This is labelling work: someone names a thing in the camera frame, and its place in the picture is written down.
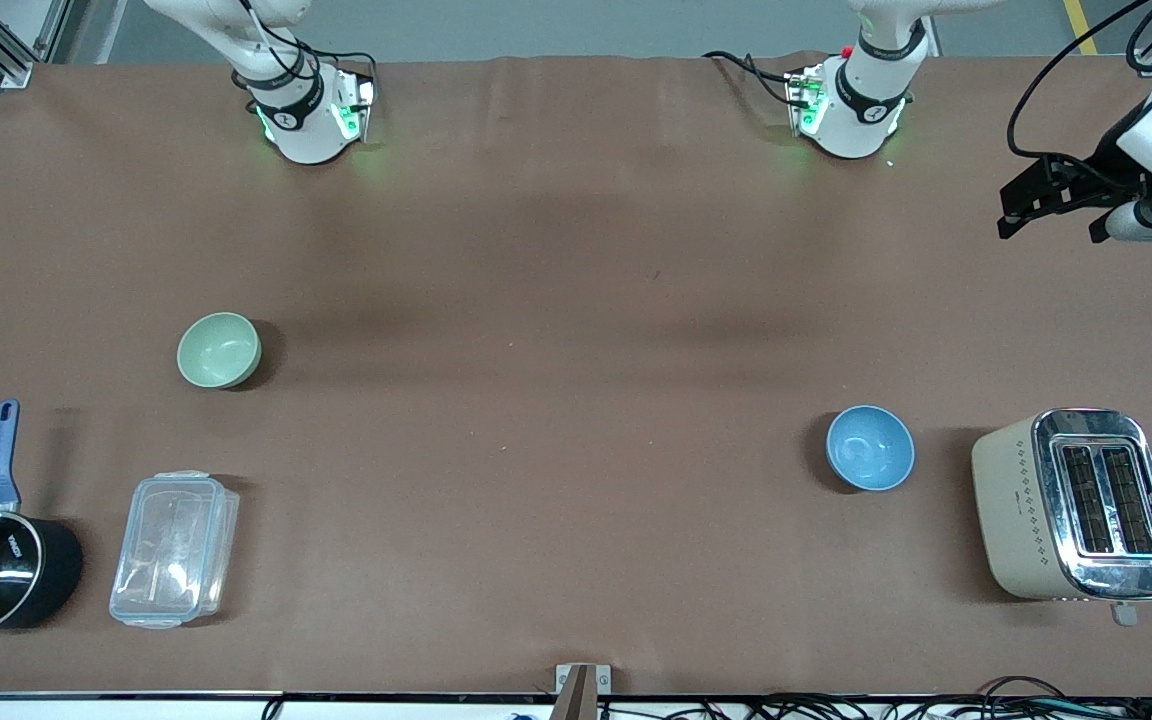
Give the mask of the blue bowl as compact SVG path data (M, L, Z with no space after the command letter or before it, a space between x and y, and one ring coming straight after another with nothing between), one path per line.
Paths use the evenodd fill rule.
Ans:
M846 407L833 416L824 448L832 473L859 491L890 491L914 473L914 434L884 407Z

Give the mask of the green bowl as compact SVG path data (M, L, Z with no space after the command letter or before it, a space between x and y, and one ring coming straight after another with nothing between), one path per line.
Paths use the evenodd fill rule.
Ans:
M262 338L247 316L202 316L180 338L175 365L185 382L229 389L247 382L262 361Z

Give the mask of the left base connector box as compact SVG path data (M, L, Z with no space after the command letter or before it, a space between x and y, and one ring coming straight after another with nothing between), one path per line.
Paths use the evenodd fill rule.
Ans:
M791 132L797 137L817 137L823 115L829 105L824 65L785 73L783 94L788 101Z

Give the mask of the base connector box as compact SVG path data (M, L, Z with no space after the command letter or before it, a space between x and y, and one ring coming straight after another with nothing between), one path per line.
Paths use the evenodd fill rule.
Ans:
M335 70L332 114L346 142L365 142L376 79L353 70Z
M783 94L788 101L791 132L797 137L817 137L823 115L829 105L824 65L785 73Z

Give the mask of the beige chrome toaster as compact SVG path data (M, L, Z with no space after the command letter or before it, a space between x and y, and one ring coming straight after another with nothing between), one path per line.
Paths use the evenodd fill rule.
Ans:
M1056 407L982 435L973 497L990 570L1029 601L1152 602L1152 450L1126 414Z

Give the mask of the clear plastic lidded container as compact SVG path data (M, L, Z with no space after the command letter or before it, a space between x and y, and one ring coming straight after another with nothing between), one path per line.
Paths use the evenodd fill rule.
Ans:
M119 623L170 629L219 611L241 497L204 471L156 473L134 488L111 588Z

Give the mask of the right base connector box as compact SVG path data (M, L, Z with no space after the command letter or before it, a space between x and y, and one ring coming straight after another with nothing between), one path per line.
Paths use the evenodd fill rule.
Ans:
M353 70L335 70L332 114L346 142L365 142L376 79Z

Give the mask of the brown table mat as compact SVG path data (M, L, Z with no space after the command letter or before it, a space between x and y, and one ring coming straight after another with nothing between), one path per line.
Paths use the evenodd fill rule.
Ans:
M1033 58L934 59L838 161L696 59L392 65L369 142L300 167L219 65L44 67L0 97L0 400L24 511L86 564L0 632L0 691L1152 694L1152 602L998 588L972 446L1111 407L1152 447L1152 243L996 237ZM262 338L185 382L202 316ZM914 473L864 492L833 416ZM119 623L134 488L238 493L214 615Z

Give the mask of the silver metal bracket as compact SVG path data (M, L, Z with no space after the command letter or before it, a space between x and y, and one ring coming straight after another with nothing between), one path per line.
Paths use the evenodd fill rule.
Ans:
M561 694L568 679L579 669L589 667L588 680L596 694L613 694L613 667L609 664L558 664L554 667L554 694Z

